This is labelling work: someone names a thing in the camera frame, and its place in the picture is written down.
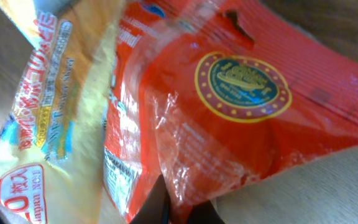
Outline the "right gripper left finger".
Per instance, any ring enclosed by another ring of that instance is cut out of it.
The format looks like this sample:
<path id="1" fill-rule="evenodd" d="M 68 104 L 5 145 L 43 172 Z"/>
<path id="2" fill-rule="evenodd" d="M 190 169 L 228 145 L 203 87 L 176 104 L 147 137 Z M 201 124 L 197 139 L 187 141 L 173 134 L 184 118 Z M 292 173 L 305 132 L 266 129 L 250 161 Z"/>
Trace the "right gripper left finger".
<path id="1" fill-rule="evenodd" d="M 169 224 L 170 196 L 159 175 L 147 200 L 130 224 Z"/>

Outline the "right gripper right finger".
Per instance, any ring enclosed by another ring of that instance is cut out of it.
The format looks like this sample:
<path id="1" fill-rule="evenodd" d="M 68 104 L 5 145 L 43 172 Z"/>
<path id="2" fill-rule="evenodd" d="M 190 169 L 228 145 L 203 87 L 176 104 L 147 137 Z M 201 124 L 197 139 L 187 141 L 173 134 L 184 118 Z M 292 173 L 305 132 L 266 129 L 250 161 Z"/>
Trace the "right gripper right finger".
<path id="1" fill-rule="evenodd" d="M 187 224 L 225 224 L 225 222 L 218 215 L 212 202 L 208 200 L 193 207 Z"/>

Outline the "beige snack bag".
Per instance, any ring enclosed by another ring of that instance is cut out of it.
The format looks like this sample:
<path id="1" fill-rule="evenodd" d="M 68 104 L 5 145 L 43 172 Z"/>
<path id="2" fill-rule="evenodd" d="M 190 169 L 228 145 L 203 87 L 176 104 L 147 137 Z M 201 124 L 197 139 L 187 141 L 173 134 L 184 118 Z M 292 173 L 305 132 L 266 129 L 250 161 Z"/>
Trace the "beige snack bag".
<path id="1" fill-rule="evenodd" d="M 30 223 L 97 223 L 119 0 L 0 1 L 33 45 L 0 132 L 0 205 Z"/>

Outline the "red snack bag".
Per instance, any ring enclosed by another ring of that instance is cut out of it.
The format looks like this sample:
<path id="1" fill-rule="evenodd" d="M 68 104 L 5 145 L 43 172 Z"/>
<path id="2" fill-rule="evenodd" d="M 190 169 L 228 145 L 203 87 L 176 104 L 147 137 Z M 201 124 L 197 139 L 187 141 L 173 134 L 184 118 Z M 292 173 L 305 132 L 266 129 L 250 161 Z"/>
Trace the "red snack bag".
<path id="1" fill-rule="evenodd" d="M 104 185 L 130 222 L 159 176 L 171 216 L 358 146 L 358 64 L 260 1 L 130 1 L 119 22 Z"/>

